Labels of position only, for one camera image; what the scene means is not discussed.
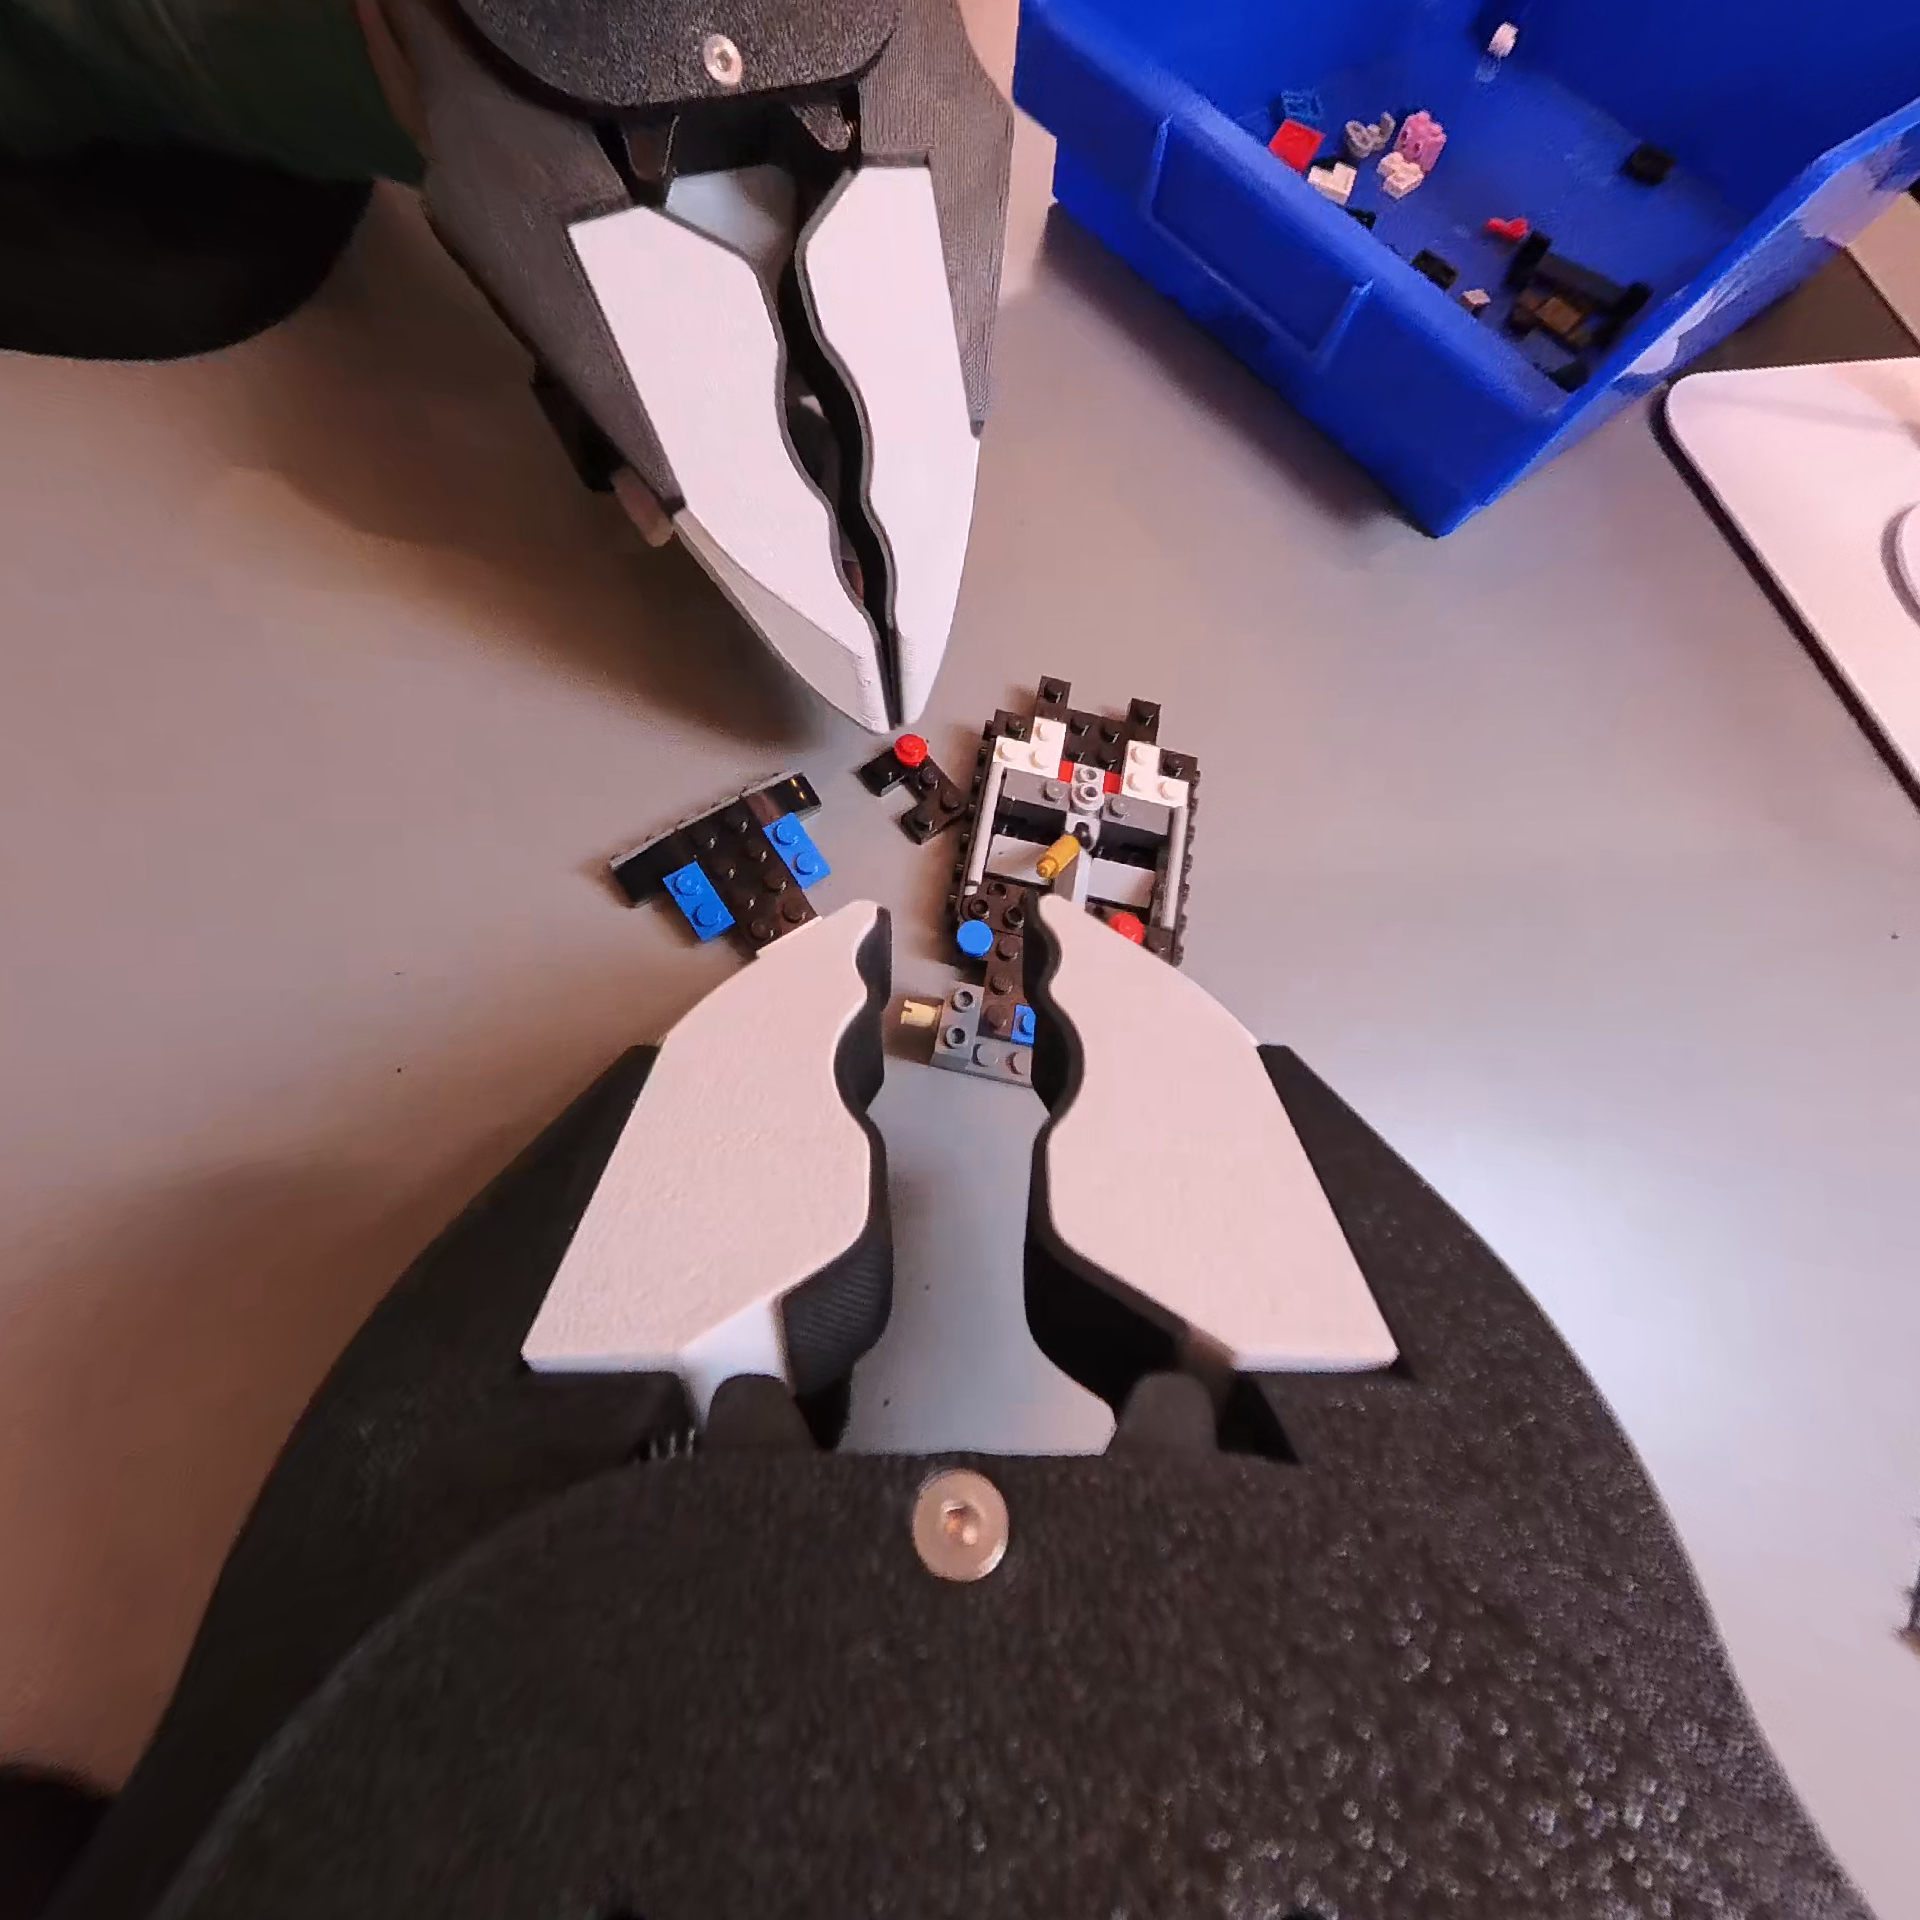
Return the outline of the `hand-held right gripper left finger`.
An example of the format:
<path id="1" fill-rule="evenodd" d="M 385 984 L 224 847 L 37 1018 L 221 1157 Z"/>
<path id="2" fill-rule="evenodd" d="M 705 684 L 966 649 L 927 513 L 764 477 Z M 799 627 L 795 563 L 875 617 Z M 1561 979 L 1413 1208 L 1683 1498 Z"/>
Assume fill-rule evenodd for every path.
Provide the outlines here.
<path id="1" fill-rule="evenodd" d="M 734 1376 L 795 1393 L 872 1341 L 836 1329 L 884 1216 L 869 1106 L 890 915 L 852 902 L 764 949 L 659 1040 L 522 1339 L 538 1374 Z"/>

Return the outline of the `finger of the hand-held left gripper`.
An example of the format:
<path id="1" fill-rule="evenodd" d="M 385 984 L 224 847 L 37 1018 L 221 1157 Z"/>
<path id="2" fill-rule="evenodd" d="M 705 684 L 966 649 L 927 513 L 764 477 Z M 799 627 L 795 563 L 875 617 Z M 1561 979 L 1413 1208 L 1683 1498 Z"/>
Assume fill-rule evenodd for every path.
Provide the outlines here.
<path id="1" fill-rule="evenodd" d="M 877 633 L 786 427 L 773 285 L 795 225 L 795 182 L 749 165 L 680 176 L 664 204 L 593 215 L 566 238 L 668 466 L 677 539 L 792 674 L 884 733 Z"/>
<path id="2" fill-rule="evenodd" d="M 856 636 L 875 642 L 869 727 L 921 717 L 963 585 L 977 432 L 924 165 L 864 165 L 795 241 L 795 317 L 839 439 Z"/>

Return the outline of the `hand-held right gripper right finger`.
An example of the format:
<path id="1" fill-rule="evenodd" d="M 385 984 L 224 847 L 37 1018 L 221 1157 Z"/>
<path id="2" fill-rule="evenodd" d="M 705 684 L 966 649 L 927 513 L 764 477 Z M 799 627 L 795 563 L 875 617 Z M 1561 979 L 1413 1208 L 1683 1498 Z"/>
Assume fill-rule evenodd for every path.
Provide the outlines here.
<path id="1" fill-rule="evenodd" d="M 1066 897 L 1029 949 L 1029 1247 L 1211 1374 L 1376 1374 L 1398 1360 L 1255 1037 Z"/>

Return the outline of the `grey lego axle subassembly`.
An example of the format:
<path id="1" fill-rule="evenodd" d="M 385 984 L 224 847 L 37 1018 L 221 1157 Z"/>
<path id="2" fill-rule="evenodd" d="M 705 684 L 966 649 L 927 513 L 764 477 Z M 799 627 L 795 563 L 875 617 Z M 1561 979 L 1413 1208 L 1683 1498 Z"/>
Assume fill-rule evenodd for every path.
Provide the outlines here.
<path id="1" fill-rule="evenodd" d="M 1037 1016 L 1010 965 L 957 979 L 944 997 L 900 996 L 899 1034 L 924 1062 L 997 1087 L 1029 1087 Z"/>

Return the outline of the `blue plastic bin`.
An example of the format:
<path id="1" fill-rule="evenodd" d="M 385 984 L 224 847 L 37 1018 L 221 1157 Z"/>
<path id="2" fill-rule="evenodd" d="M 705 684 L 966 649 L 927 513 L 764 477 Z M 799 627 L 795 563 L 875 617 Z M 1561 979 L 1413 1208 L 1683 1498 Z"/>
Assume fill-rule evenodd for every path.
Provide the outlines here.
<path id="1" fill-rule="evenodd" d="M 1430 535 L 1448 535 L 1819 269 L 1917 179 L 1915 3 L 1603 3 L 1578 77 L 1680 137 L 1703 263 L 1568 394 L 1383 250 L 1241 113 L 1273 3 L 1024 3 L 1016 102 L 1053 199 Z"/>

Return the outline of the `black blue lego subassembly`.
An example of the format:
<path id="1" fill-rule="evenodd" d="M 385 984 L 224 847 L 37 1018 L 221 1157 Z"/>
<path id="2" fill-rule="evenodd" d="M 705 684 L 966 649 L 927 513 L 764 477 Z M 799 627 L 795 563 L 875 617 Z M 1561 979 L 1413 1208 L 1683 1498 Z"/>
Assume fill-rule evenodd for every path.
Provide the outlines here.
<path id="1" fill-rule="evenodd" d="M 608 861 L 626 903 L 665 902 L 701 943 L 764 952 L 815 921 L 809 891 L 830 878 L 808 819 L 818 792 L 786 772 L 728 794 Z"/>

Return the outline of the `small black lego bracket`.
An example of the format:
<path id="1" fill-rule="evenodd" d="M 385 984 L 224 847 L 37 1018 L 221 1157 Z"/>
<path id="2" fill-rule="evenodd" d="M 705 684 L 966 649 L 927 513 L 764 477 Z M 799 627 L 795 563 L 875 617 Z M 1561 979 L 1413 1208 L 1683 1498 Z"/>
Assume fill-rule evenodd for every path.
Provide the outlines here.
<path id="1" fill-rule="evenodd" d="M 949 777 L 931 746 L 916 730 L 900 730 L 853 770 L 856 783 L 875 794 L 899 794 L 905 809 L 899 831 L 919 847 L 966 822 L 972 792 Z"/>

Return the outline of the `lego car model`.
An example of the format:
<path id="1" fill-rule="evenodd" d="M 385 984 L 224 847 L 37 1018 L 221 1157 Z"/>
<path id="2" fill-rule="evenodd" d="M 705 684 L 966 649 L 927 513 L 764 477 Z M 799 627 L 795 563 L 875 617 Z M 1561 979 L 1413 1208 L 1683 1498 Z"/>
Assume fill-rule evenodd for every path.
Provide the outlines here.
<path id="1" fill-rule="evenodd" d="M 1163 706 L 1079 706 L 1046 674 L 1029 705 L 979 733 L 949 921 L 972 957 L 1021 940 L 1048 890 L 1097 919 L 1135 925 L 1138 946 L 1186 959 L 1200 758 L 1163 743 Z"/>

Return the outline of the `lego pieces pile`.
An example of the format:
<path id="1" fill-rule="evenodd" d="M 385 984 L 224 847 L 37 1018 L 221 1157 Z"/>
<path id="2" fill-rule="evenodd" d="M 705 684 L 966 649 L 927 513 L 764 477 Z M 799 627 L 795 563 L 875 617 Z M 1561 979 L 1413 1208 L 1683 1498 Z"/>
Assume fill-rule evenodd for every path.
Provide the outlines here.
<path id="1" fill-rule="evenodd" d="M 1603 3 L 1277 3 L 1247 132 L 1573 394 L 1715 235 L 1680 137 L 1606 102 Z"/>

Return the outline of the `white book stand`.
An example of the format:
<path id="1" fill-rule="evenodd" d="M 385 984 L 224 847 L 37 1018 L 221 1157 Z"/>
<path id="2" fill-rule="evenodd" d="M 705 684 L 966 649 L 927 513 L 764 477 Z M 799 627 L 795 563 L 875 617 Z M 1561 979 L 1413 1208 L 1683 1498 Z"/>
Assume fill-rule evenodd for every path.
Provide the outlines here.
<path id="1" fill-rule="evenodd" d="M 1917 357 L 1691 373 L 1664 427 L 1917 790 Z"/>

